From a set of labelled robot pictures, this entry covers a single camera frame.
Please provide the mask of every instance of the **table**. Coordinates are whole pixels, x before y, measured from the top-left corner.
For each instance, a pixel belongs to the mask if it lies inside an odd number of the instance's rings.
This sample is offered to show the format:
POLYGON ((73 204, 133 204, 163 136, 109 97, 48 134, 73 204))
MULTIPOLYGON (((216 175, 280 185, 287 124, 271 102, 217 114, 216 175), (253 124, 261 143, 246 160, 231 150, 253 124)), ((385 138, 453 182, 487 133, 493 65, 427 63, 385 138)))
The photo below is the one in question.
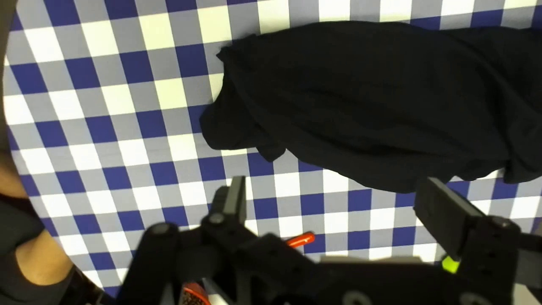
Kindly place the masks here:
MULTIPOLYGON (((539 0, 19 0, 6 82, 12 155, 31 202, 75 265, 116 295, 148 226, 197 228, 214 192, 248 177, 248 228, 317 233, 304 251, 370 260, 443 253, 414 195, 360 187, 285 155, 214 151, 199 128, 222 87, 221 46, 315 21, 427 29, 542 28, 539 0)), ((498 173, 451 189, 532 231, 542 180, 498 173)))

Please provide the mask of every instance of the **black garment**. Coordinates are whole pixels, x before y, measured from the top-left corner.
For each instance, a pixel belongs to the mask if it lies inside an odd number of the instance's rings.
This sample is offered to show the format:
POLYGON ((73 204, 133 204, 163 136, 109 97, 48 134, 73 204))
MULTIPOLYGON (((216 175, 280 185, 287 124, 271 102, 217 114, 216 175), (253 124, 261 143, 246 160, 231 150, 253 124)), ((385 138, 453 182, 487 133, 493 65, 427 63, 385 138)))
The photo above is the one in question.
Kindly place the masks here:
POLYGON ((542 173, 542 34, 312 24, 233 43, 202 117, 214 150, 290 150, 366 187, 542 173))
POLYGON ((38 287, 24 278, 16 261, 16 248, 36 238, 44 228, 36 216, 6 200, 0 202, 0 304, 60 305, 75 272, 65 282, 50 287, 38 287))

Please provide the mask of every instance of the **black cloth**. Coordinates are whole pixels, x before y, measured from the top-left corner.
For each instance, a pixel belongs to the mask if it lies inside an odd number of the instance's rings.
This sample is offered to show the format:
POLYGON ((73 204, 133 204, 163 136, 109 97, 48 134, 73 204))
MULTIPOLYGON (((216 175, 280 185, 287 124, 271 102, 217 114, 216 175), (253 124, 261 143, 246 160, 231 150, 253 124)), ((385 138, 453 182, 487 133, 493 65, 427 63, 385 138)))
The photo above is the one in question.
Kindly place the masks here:
POLYGON ((60 305, 70 280, 72 272, 65 282, 50 287, 39 287, 24 278, 16 261, 16 248, 36 238, 44 226, 29 214, 22 202, 0 202, 0 304, 2 305, 60 305))
POLYGON ((542 173, 542 33, 329 23, 226 46, 214 150, 285 150, 366 187, 542 173))

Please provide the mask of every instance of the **orange object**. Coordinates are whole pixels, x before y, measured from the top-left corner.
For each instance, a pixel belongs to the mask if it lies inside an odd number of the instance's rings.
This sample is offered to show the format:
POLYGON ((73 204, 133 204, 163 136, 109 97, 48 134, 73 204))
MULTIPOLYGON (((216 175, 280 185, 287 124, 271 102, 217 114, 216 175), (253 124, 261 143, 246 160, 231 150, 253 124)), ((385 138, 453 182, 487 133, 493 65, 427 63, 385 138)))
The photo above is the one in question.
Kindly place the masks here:
MULTIPOLYGON (((317 236, 314 233, 304 233, 302 236, 288 239, 287 244, 290 248, 302 248, 315 241, 317 241, 317 236)), ((204 287, 199 283, 188 283, 183 287, 183 302, 190 305, 210 305, 204 287)))
POLYGON ((302 236, 292 238, 287 241, 290 248, 302 248, 317 241, 314 233, 304 233, 302 236))

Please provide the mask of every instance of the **checkered fabric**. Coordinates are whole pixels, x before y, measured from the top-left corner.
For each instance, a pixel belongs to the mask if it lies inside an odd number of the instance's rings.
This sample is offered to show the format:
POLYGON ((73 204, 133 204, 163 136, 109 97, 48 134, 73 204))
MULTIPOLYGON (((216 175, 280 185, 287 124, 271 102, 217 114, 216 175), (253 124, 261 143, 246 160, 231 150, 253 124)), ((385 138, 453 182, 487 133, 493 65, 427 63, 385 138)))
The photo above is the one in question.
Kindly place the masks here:
MULTIPOLYGON (((441 250, 414 195, 365 189, 285 155, 214 151, 199 119, 222 87, 221 46, 317 21, 412 23, 427 29, 542 28, 541 0, 19 0, 6 82, 12 153, 33 206, 75 265, 116 295, 143 231, 197 228, 214 192, 248 177, 248 226, 304 251, 370 260, 441 250)), ((532 231, 542 180, 498 173, 451 187, 483 212, 532 231)))

